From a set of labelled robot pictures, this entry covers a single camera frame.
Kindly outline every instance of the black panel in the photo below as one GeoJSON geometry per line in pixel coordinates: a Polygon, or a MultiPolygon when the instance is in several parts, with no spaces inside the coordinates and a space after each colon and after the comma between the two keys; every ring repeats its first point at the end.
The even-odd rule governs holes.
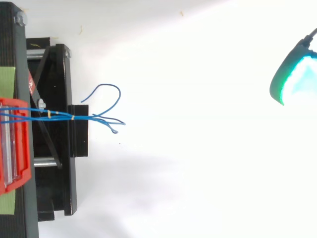
{"type": "MultiPolygon", "coordinates": [[[[68,109],[72,115],[75,116],[88,116],[88,105],[71,105],[68,109]]],[[[72,125],[72,146],[71,154],[73,157],[88,156],[88,121],[75,120],[71,122],[72,125]]]]}
{"type": "MultiPolygon", "coordinates": [[[[14,4],[0,2],[0,66],[16,67],[14,97],[30,104],[25,30],[14,24],[18,11],[20,9],[14,4]]],[[[0,215],[1,238],[39,237],[31,126],[29,135],[32,178],[16,190],[14,215],[0,215]]]]}

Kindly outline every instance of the red housing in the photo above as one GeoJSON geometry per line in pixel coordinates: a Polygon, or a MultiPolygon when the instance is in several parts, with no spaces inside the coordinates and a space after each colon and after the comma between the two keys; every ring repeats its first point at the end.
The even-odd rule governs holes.
{"type": "MultiPolygon", "coordinates": [[[[28,104],[18,99],[0,98],[1,106],[27,108],[28,104]]],[[[18,110],[13,112],[14,115],[28,116],[27,110],[18,110]]],[[[0,136],[0,195],[9,193],[22,185],[24,185],[31,178],[31,164],[30,164],[30,147],[29,147],[29,130],[28,122],[14,123],[14,137],[15,137],[15,157],[18,178],[5,187],[4,170],[2,158],[2,145],[0,136]]]]}

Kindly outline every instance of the metal rod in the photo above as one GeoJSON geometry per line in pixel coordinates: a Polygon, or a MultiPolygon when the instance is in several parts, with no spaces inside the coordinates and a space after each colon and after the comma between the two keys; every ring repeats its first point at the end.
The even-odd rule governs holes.
{"type": "Polygon", "coordinates": [[[45,49],[27,50],[26,58],[28,60],[40,60],[43,57],[45,49]]]}
{"type": "Polygon", "coordinates": [[[34,167],[54,167],[57,166],[53,157],[34,158],[34,167]]]}

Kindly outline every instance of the green tape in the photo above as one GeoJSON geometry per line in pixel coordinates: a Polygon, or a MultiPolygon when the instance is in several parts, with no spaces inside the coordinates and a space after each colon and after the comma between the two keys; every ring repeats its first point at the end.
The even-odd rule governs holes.
{"type": "MultiPolygon", "coordinates": [[[[0,98],[13,98],[15,67],[0,67],[0,98]]],[[[0,196],[0,215],[14,215],[15,190],[0,196]]]]}

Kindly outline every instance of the metal bolt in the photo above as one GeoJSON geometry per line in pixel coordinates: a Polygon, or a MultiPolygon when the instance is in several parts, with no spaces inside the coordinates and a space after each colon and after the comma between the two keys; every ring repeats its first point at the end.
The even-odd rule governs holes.
{"type": "Polygon", "coordinates": [[[70,58],[71,58],[71,56],[72,56],[72,52],[71,52],[71,50],[70,50],[70,49],[65,50],[65,56],[66,56],[68,59],[70,59],[70,58]]]}
{"type": "Polygon", "coordinates": [[[45,108],[46,108],[46,104],[44,103],[43,99],[40,98],[40,99],[38,100],[38,109],[44,110],[45,108]]]}
{"type": "Polygon", "coordinates": [[[26,26],[28,24],[28,18],[24,11],[19,11],[14,17],[14,22],[19,26],[26,26]]]}

